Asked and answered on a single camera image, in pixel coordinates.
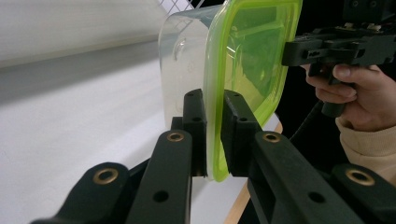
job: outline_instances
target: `green plastic container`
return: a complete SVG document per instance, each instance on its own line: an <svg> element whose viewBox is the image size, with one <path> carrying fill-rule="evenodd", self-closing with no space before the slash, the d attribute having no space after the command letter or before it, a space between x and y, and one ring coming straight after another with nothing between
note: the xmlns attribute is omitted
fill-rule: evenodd
<svg viewBox="0 0 396 224"><path fill-rule="evenodd" d="M204 101L207 156L217 181L228 176L220 141L224 90L241 93L260 125L275 112L288 67L285 42L295 37L302 0L226 1L211 23L206 44Z"/></svg>
<svg viewBox="0 0 396 224"><path fill-rule="evenodd" d="M224 90L241 93L265 125L283 91L288 67L281 65L281 57L285 42L295 37L302 2L225 1L222 6L176 13L165 22L159 40L165 116L181 116L181 103L176 101L182 102L188 91L203 89L209 178L222 181L229 174L220 141ZM204 66L191 67L200 63Z"/></svg>

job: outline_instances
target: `metal grid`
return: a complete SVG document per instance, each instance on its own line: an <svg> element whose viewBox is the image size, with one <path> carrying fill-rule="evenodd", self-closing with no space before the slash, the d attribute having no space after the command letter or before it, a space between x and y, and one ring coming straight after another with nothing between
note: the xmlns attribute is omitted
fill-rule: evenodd
<svg viewBox="0 0 396 224"><path fill-rule="evenodd" d="M201 0L196 7L192 5L192 0L159 0L160 4L165 8L168 15L172 15L179 11L199 8L205 0Z"/></svg>

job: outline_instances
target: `green plastic lid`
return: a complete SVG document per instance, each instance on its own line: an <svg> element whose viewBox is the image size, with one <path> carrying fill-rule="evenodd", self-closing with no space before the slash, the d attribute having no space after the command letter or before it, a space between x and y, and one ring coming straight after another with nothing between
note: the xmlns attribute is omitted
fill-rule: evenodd
<svg viewBox="0 0 396 224"><path fill-rule="evenodd" d="M275 112L288 70L283 48L295 37L302 2L226 1L212 21L203 87L209 177L222 181L229 174L220 141L224 90L242 94L261 126Z"/></svg>

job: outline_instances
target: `plastic container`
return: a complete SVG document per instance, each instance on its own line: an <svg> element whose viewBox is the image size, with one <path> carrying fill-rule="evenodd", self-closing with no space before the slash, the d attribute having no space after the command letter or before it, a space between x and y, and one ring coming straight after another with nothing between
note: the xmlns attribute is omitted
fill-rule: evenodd
<svg viewBox="0 0 396 224"><path fill-rule="evenodd" d="M229 173L220 141L224 90L241 93L261 126L267 122L283 91L283 47L295 36L301 6L302 0L233 0L165 22L159 45L167 124L182 115L185 93L203 89L210 178Z"/></svg>
<svg viewBox="0 0 396 224"><path fill-rule="evenodd" d="M166 127L183 115L183 96L204 87L205 49L209 27L221 6L172 14L159 36L161 81Z"/></svg>

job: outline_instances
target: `beige sleeve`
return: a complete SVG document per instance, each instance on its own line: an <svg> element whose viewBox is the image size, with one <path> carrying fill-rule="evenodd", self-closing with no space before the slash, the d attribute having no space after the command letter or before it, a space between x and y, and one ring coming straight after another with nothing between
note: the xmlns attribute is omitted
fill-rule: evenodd
<svg viewBox="0 0 396 224"><path fill-rule="evenodd" d="M341 119L335 123L349 161L371 169L396 187L396 127L365 133L348 128Z"/></svg>

